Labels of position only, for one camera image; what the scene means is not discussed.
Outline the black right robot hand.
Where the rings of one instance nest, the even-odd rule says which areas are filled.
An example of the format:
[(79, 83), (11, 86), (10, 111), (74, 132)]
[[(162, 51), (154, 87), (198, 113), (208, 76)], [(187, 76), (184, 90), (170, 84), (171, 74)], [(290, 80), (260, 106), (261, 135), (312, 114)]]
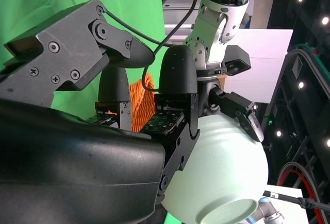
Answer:
[(153, 51), (106, 22), (98, 0), (6, 44), (1, 71), (1, 223), (139, 223), (199, 138), (190, 49), (170, 47), (156, 112), (131, 130), (127, 68)]

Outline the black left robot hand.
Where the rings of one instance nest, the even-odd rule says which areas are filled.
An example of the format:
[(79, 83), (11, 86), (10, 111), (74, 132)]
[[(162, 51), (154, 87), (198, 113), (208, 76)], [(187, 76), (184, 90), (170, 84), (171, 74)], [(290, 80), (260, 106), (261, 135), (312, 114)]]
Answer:
[(199, 117), (223, 113), (238, 120), (240, 126), (255, 141), (264, 140), (261, 125), (253, 110), (254, 103), (235, 92), (221, 90), (218, 78), (198, 81)]

